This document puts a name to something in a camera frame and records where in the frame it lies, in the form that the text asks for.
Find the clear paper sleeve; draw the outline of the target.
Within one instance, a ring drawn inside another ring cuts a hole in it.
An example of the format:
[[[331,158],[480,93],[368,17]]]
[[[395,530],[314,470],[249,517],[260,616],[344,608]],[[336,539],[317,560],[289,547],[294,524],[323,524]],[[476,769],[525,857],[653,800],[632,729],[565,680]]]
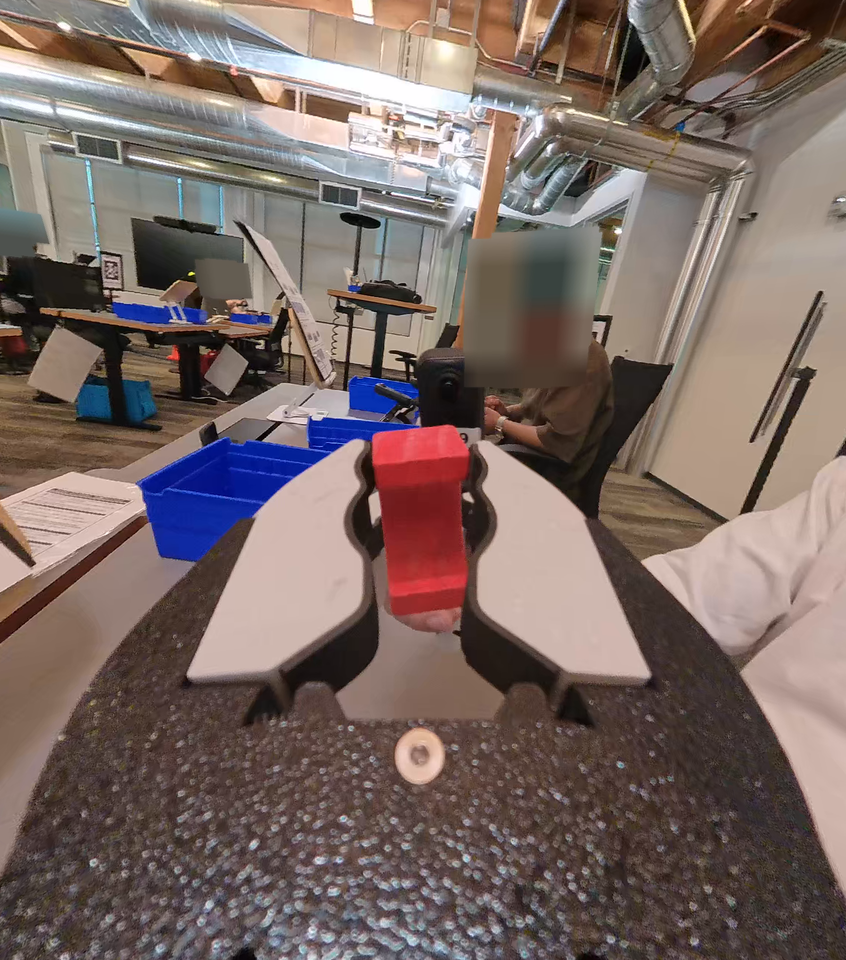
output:
[[[136,484],[69,472],[1,501],[29,544],[32,576],[99,546],[145,516]]]

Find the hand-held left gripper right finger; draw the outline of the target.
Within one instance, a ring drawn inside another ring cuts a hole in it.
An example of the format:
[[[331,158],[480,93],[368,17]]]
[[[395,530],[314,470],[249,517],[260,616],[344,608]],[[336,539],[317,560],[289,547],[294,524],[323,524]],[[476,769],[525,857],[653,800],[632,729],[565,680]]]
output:
[[[645,686],[651,671],[584,513],[486,440],[472,448],[465,661],[506,693]]]

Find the black floor lamp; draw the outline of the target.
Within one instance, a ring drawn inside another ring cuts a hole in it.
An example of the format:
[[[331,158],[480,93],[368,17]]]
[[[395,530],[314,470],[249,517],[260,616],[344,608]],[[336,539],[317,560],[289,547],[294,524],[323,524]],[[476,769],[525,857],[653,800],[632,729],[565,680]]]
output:
[[[381,220],[356,210],[344,210],[339,214],[340,221],[356,230],[353,266],[346,280],[348,291],[358,292],[362,280],[360,278],[360,261],[362,237],[365,232],[375,232],[381,227]]]

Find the white hanging board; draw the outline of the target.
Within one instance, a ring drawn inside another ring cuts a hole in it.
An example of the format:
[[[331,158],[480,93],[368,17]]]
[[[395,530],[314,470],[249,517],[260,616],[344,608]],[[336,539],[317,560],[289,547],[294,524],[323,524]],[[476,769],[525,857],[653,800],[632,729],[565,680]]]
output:
[[[237,388],[248,367],[247,357],[226,343],[207,367],[203,379],[213,390],[227,398]]]
[[[45,342],[28,386],[60,402],[74,403],[104,348],[62,326]]]

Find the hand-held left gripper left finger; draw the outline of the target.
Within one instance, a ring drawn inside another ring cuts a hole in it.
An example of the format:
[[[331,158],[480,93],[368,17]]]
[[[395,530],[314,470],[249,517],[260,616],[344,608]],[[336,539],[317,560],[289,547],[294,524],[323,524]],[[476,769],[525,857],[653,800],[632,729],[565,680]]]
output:
[[[257,512],[187,670],[193,685],[343,690],[379,648],[365,539],[371,449],[352,440]]]

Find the black office chair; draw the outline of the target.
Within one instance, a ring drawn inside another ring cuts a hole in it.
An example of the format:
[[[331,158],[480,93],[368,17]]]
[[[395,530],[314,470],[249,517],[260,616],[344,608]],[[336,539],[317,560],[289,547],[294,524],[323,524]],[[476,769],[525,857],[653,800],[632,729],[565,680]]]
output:
[[[671,364],[651,364],[616,356],[610,364],[614,394],[613,416],[597,455],[581,479],[576,504],[590,520],[598,518],[601,490],[610,467],[648,410],[656,402],[672,371]]]

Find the wooden column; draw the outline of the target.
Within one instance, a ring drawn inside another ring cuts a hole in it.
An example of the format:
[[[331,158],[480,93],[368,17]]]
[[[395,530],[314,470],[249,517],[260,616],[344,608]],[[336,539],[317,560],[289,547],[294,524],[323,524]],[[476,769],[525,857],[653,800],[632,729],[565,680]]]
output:
[[[512,113],[496,109],[492,114],[471,239],[485,239],[496,229],[507,166],[518,126],[518,117]]]

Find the person's white shirt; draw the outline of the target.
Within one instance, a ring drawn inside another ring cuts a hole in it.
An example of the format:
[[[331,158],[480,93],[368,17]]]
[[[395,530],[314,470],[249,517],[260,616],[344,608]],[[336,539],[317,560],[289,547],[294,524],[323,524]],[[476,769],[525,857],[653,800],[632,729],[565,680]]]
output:
[[[744,659],[846,898],[846,456],[782,506],[644,566]]]

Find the red arch block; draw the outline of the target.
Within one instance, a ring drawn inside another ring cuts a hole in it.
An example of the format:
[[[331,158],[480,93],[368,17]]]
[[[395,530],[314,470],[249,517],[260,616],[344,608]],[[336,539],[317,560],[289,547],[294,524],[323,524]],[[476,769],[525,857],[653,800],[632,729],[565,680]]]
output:
[[[392,614],[462,607],[468,557],[462,488],[470,450],[450,425],[378,433],[371,444]]]

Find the silver ventilation duct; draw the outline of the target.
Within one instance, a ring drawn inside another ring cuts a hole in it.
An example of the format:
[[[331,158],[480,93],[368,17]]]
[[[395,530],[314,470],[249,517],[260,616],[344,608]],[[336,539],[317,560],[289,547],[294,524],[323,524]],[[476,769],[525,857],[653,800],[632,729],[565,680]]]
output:
[[[549,213],[587,161],[705,186],[753,169],[749,151],[726,143],[554,105],[517,141],[501,203],[529,217]]]
[[[346,124],[0,46],[0,118],[216,160],[451,196],[448,174],[349,148]]]

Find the black bag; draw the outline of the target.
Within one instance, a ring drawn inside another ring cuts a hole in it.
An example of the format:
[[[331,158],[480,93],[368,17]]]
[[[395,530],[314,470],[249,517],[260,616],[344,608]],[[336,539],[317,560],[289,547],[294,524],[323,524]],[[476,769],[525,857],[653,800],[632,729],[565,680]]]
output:
[[[404,283],[390,280],[375,280],[362,283],[357,293],[361,296],[398,303],[420,305],[423,298],[411,287]]]

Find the long blue plastic bin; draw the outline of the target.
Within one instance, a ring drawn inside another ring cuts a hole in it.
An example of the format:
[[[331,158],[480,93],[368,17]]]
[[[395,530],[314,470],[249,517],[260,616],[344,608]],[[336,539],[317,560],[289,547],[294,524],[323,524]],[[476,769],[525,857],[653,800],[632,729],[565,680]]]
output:
[[[178,304],[160,303],[152,305],[117,301],[113,303],[112,309],[117,318],[147,325],[206,326],[209,323],[207,311]]]

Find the black wall screen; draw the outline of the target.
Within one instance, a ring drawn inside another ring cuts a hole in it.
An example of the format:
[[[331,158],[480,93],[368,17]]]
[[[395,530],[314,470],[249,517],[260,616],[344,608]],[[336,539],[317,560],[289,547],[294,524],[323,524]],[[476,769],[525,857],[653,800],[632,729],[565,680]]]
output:
[[[163,291],[195,275],[200,259],[242,262],[244,240],[211,223],[167,217],[130,220],[137,285]]]

